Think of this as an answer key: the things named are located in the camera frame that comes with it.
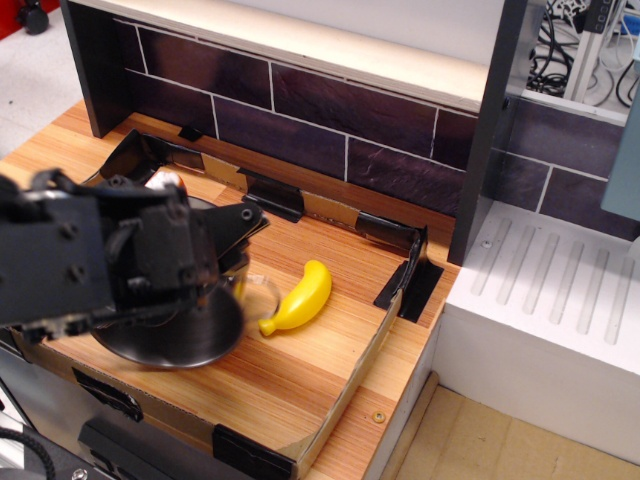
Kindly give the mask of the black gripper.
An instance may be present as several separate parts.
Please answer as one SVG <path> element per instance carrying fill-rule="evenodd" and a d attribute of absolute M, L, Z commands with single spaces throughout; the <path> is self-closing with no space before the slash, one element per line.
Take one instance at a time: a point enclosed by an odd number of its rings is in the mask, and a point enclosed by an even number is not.
<path fill-rule="evenodd" d="M 92 253 L 109 298 L 93 309 L 93 328 L 162 324 L 195 311 L 269 224 L 253 203 L 196 203 L 182 187 L 152 189 L 121 175 L 93 180 L 92 199 Z"/>

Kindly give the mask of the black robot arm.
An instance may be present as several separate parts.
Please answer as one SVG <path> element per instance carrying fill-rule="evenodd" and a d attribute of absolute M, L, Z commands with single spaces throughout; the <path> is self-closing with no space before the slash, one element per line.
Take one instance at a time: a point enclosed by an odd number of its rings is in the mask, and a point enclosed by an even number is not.
<path fill-rule="evenodd" d="M 267 223 L 257 205 L 196 207 L 175 185 L 3 177 L 1 323 L 32 343 L 166 323 L 205 305 Z"/>

